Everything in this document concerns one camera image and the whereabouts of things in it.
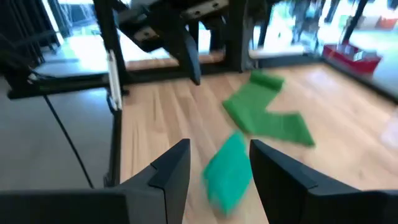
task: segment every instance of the black metal frame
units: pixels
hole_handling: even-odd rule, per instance
[[[174,78],[187,77],[187,73],[180,67],[154,68],[128,72],[124,64],[119,36],[114,23],[114,14],[112,7],[113,0],[94,0],[96,16],[101,29],[101,34],[106,50],[113,51],[117,61],[118,75],[121,84],[155,82],[161,80],[170,80]],[[366,4],[368,0],[361,0],[360,4]],[[252,37],[252,30],[258,18],[256,15],[250,15],[250,7],[258,7],[260,1],[256,0],[229,0],[229,16],[227,18],[228,38],[224,40],[226,56],[222,62],[206,63],[201,65],[202,75],[217,75],[224,72],[243,72],[253,68],[269,68],[289,65],[301,65],[321,62],[321,58],[312,54],[286,55],[280,57],[269,57],[253,59],[249,57],[249,41]],[[361,9],[357,12],[351,21],[350,27],[355,27],[359,17],[362,14]],[[265,38],[271,6],[266,8],[265,22],[263,23],[262,35]],[[190,33],[196,44],[198,44],[198,21],[189,24]],[[339,67],[324,58],[324,62],[333,67]],[[84,75],[80,77],[54,78],[41,80],[35,84],[35,88],[18,88],[9,92],[9,98],[24,98],[30,96],[49,95],[54,93],[64,93],[68,91],[78,91],[90,88],[109,87],[107,73],[96,75]],[[121,118],[123,112],[113,111],[113,136],[111,146],[111,157],[109,163],[109,172],[106,174],[105,186],[112,187],[119,184],[120,152],[121,152]]]

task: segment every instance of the green towel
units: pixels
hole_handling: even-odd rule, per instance
[[[244,195],[252,172],[243,134],[232,134],[203,171],[210,203],[230,214]]]
[[[266,111],[267,105],[281,91],[283,82],[279,77],[252,71],[249,82],[224,101],[223,106],[247,133],[314,146],[301,114]]]

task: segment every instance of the red container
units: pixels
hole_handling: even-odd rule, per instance
[[[323,47],[323,56],[335,59],[360,75],[373,74],[381,61],[375,53],[359,49],[351,44],[326,44]]]

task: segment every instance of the light wood flooring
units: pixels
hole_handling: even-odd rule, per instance
[[[268,109],[301,112],[317,145],[306,148],[250,135],[246,135],[247,142],[261,139],[359,189],[398,189],[398,149],[381,141],[392,121],[392,103],[327,65],[268,72],[286,79],[282,92]],[[189,79],[130,86],[130,96],[125,97],[123,105],[122,181],[148,166],[181,138],[190,138],[191,179],[183,222],[267,223],[253,181],[230,217],[221,217],[212,210],[201,182],[203,168],[237,129],[221,102],[248,77],[248,73],[225,73],[203,78],[200,86]]]

